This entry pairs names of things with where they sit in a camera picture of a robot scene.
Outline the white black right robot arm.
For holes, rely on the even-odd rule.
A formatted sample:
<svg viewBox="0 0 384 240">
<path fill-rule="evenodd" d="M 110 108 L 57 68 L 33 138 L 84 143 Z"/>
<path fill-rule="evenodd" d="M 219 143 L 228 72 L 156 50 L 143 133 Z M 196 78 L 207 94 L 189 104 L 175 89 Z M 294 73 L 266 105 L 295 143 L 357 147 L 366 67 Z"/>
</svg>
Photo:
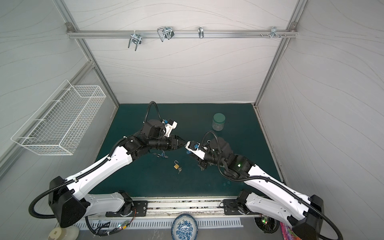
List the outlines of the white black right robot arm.
<svg viewBox="0 0 384 240">
<path fill-rule="evenodd" d="M 237 204 L 243 214 L 260 213 L 282 222 L 302 240 L 320 238 L 323 225 L 320 215 L 324 212 L 320 197 L 298 193 L 277 181 L 246 157 L 234 154 L 223 138 L 204 145 L 190 141 L 186 149 L 195 155 L 202 169 L 219 166 L 225 177 L 244 182 L 266 195 L 262 198 L 251 191 L 242 191 Z"/>
</svg>

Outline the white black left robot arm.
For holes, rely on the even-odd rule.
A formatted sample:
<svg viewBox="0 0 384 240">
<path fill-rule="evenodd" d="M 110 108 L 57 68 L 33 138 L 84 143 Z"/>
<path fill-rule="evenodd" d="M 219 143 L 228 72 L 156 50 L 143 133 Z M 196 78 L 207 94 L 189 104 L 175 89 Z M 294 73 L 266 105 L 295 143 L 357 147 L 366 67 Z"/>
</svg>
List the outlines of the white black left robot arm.
<svg viewBox="0 0 384 240">
<path fill-rule="evenodd" d="M 83 217 L 103 212 L 128 215 L 131 198 L 124 191 L 112 194 L 91 195 L 90 191 L 119 169 L 133 163 L 151 150 L 173 151 L 185 145 L 185 141 L 172 130 L 177 127 L 173 120 L 149 120 L 142 129 L 120 139 L 110 153 L 88 168 L 63 179 L 56 177 L 49 187 L 49 206 L 61 228 L 67 228 Z"/>
</svg>

